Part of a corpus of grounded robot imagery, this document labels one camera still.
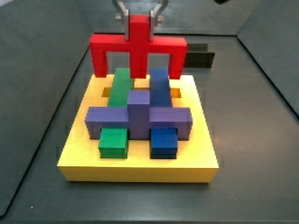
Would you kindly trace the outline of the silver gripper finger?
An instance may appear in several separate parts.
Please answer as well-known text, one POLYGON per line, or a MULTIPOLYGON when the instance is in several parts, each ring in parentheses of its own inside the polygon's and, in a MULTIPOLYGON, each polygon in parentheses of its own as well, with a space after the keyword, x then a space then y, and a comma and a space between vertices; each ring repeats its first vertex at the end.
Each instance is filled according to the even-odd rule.
POLYGON ((149 40, 153 40, 155 28, 164 21, 161 16, 163 11, 168 5, 168 0, 157 0, 157 4, 149 11, 149 40))
POLYGON ((124 5, 123 0, 112 0, 112 4, 115 5, 117 10, 116 20, 124 26, 125 39, 129 39, 129 31, 128 31, 129 10, 124 5))

